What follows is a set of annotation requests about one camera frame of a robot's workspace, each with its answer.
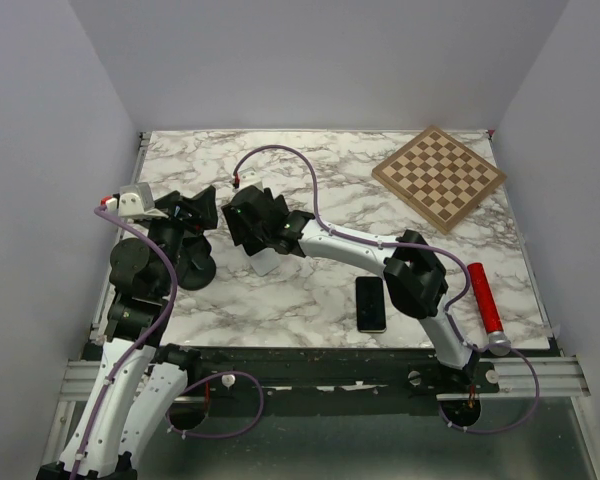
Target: white marble surface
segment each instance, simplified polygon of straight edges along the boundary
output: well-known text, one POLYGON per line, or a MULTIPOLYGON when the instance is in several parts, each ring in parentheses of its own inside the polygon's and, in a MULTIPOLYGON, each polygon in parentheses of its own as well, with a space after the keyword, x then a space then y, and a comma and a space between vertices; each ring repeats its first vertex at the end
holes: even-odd
MULTIPOLYGON (((547 348, 529 273, 502 187, 445 236, 371 178, 372 168, 418 132, 216 131, 154 132, 140 181, 155 198, 172 190, 190 196, 207 185, 217 189, 218 207, 232 195, 231 171, 248 151, 283 144, 304 152, 314 164, 326 221, 374 234, 394 235, 406 228, 431 244, 452 251, 466 263, 485 266, 505 330, 514 346, 547 348)), ((493 162, 485 133, 453 135, 493 162)), ((311 179, 299 160, 284 151, 265 152, 254 167, 265 186, 283 194, 291 209, 312 210, 311 179)), ((326 259, 282 257, 280 267, 258 277, 233 246, 219 215, 219 228, 207 233, 218 265, 203 290, 180 290, 163 343, 268 347, 430 347, 417 320, 397 312, 388 295, 387 331, 356 330, 354 281, 366 273, 326 259)), ((442 258, 449 292, 464 282, 459 268, 442 258)), ((472 293, 454 309, 457 320, 478 344, 486 337, 472 293)))

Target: gray wall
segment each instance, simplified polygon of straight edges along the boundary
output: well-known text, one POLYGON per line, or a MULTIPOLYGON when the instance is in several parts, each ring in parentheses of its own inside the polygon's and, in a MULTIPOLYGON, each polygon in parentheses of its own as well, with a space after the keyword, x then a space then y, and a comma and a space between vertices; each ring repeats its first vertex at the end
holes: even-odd
POLYGON ((571 0, 495 136, 552 324, 600 420, 600 0, 571 0))
POLYGON ((93 213, 137 137, 66 0, 0 0, 0 480, 31 479, 113 229, 93 213))
POLYGON ((566 0, 71 0, 143 129, 493 128, 566 0))

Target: red tube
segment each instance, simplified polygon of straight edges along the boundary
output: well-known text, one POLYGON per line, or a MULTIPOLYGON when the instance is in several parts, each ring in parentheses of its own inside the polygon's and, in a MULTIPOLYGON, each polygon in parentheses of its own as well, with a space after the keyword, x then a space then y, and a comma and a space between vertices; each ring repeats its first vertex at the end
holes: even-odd
POLYGON ((471 275, 471 285, 473 285, 473 293, 478 302, 482 322, 487 334, 493 332, 504 332, 500 315, 496 308, 496 302, 493 300, 489 281, 484 273, 484 267, 481 263, 472 263, 467 267, 471 275))

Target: smartphone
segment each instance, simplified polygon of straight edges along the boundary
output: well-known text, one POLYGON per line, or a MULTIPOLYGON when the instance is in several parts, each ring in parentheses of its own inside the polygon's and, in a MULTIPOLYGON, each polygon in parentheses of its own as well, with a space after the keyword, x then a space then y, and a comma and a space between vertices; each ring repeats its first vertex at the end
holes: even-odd
POLYGON ((356 278, 356 314, 359 332, 383 333, 387 330, 384 287, 381 278, 356 278))

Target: wooden chessboard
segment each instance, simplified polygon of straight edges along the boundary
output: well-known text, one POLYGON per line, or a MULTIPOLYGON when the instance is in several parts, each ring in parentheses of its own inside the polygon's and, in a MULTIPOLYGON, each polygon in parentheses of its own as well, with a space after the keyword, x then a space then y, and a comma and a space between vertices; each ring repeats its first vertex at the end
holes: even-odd
POLYGON ((434 126, 375 167, 372 175, 444 234, 506 178, 434 126))

